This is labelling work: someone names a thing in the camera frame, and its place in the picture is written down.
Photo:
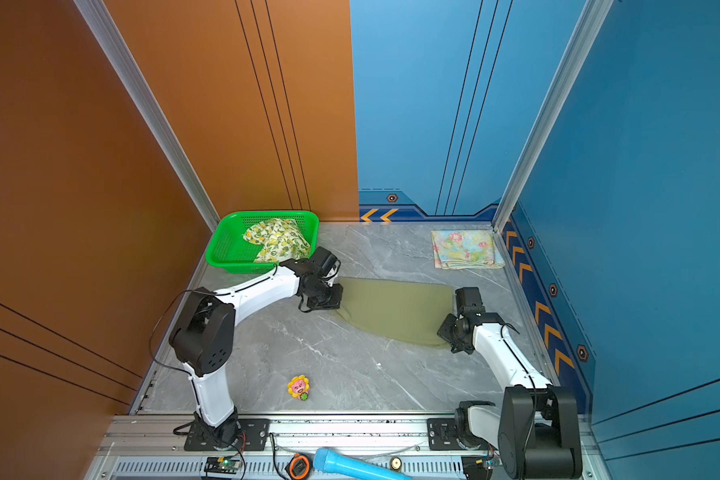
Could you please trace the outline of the olive green skirt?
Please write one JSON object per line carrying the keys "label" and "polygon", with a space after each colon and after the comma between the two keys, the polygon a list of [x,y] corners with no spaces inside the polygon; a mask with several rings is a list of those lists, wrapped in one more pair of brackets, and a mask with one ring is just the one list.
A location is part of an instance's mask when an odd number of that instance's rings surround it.
{"label": "olive green skirt", "polygon": [[454,288],[380,279],[342,278],[338,315],[374,335],[408,344],[445,348],[438,330],[454,311]]}

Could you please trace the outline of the pastel floral skirt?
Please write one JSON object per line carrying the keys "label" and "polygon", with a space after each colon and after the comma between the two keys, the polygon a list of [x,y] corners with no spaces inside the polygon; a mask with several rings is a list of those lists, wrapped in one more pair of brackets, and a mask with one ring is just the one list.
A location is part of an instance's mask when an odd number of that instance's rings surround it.
{"label": "pastel floral skirt", "polygon": [[443,270],[500,269],[505,261],[489,230],[434,230],[434,266]]}

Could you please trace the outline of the green plastic basket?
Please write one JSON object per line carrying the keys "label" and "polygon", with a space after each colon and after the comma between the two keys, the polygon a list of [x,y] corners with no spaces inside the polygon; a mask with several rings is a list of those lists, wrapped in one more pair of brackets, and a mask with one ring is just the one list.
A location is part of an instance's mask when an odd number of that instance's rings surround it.
{"label": "green plastic basket", "polygon": [[250,227],[272,218],[294,220],[310,245],[310,253],[314,252],[318,243],[320,220],[313,212],[241,211],[229,214],[220,221],[206,249],[207,263],[232,274],[264,273],[271,270],[273,263],[255,262],[263,246],[245,240],[244,234]]}

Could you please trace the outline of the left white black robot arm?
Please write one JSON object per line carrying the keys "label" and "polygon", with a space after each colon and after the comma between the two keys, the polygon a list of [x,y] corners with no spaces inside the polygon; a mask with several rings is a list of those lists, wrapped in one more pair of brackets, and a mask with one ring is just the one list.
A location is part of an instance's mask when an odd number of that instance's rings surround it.
{"label": "left white black robot arm", "polygon": [[169,344],[188,375],[196,402],[190,430],[209,446],[234,450],[242,442],[243,427],[226,379],[237,325],[294,296],[303,313],[338,309],[343,293],[336,280],[340,267],[332,252],[318,247],[309,258],[284,260],[239,285],[187,293]]}

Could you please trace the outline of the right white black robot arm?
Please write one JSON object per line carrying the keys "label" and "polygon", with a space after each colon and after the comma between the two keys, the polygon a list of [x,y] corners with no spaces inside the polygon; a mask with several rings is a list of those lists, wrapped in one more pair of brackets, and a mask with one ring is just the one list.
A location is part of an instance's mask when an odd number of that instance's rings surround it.
{"label": "right white black robot arm", "polygon": [[456,441],[498,454],[511,479],[579,478],[584,465],[574,393],[532,365],[511,336],[514,326],[485,309],[478,288],[456,290],[455,305],[438,336],[452,353],[483,357],[503,388],[499,405],[459,404]]}

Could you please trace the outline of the yellow green patterned skirt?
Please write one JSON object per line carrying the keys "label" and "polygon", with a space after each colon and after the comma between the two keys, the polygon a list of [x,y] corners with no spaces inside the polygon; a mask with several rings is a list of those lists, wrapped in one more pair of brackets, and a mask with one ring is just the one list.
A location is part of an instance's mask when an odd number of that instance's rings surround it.
{"label": "yellow green patterned skirt", "polygon": [[249,227],[243,239],[261,247],[256,263],[279,263],[310,256],[311,245],[294,219],[270,218]]}

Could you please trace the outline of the yellow flower toy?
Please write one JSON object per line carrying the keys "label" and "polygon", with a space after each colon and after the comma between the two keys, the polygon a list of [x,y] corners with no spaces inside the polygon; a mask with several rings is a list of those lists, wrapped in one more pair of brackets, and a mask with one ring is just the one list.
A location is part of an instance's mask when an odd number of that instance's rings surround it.
{"label": "yellow flower toy", "polygon": [[305,375],[294,377],[288,383],[287,391],[294,399],[306,401],[309,398],[310,381]]}

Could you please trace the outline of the right green circuit board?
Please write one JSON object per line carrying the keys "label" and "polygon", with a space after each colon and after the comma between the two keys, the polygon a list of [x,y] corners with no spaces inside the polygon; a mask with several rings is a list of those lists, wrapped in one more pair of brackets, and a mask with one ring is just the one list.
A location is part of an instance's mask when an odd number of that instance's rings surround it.
{"label": "right green circuit board", "polygon": [[503,462],[501,457],[498,454],[491,454],[487,456],[479,457],[476,460],[476,464],[486,471],[493,471],[496,469],[502,469],[503,468]]}

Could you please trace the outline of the green circuit board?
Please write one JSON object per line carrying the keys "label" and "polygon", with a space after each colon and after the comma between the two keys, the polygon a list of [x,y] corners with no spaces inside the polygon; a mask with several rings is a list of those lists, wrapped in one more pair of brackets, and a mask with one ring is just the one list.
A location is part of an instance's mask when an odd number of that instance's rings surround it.
{"label": "green circuit board", "polygon": [[486,471],[493,471],[496,469],[502,469],[503,468],[503,462],[501,457],[498,454],[491,454],[487,456],[479,457],[476,460],[476,464]]}
{"label": "green circuit board", "polygon": [[203,467],[203,475],[212,479],[239,479],[245,473],[245,462],[232,456],[209,456]]}

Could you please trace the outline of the blue cylindrical flashlight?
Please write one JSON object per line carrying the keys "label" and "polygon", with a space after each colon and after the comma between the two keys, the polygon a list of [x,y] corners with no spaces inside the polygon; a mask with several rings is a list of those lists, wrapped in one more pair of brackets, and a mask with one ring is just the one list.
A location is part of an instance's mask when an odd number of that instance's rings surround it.
{"label": "blue cylindrical flashlight", "polygon": [[314,468],[359,480],[409,480],[409,477],[380,466],[347,457],[328,448],[319,448],[313,460]]}

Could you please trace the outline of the orange black tape measure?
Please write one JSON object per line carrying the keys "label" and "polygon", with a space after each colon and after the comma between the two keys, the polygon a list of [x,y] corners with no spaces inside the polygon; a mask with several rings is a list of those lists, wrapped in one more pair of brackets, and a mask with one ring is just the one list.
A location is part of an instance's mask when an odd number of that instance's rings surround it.
{"label": "orange black tape measure", "polygon": [[307,480],[311,475],[311,471],[311,459],[301,453],[294,454],[286,468],[290,480]]}

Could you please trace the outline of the left green circuit board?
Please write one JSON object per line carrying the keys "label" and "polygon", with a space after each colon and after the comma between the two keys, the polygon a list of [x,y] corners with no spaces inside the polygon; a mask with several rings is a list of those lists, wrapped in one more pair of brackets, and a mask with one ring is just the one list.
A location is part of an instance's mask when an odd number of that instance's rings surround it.
{"label": "left green circuit board", "polygon": [[203,467],[203,475],[212,479],[239,479],[245,473],[245,462],[232,456],[209,456]]}

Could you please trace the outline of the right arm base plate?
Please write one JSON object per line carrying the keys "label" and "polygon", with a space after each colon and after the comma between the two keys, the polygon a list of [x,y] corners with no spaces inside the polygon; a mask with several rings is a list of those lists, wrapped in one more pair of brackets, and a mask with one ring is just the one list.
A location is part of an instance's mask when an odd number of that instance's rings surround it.
{"label": "right arm base plate", "polygon": [[472,435],[464,420],[435,417],[426,421],[429,449],[432,451],[488,451],[489,443]]}

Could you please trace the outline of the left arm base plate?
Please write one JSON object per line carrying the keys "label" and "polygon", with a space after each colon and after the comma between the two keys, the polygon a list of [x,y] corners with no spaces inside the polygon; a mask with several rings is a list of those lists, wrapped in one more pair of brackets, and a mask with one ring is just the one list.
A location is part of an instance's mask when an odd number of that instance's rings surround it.
{"label": "left arm base plate", "polygon": [[269,438],[270,421],[264,419],[230,419],[210,427],[195,418],[189,425],[185,451],[260,452]]}

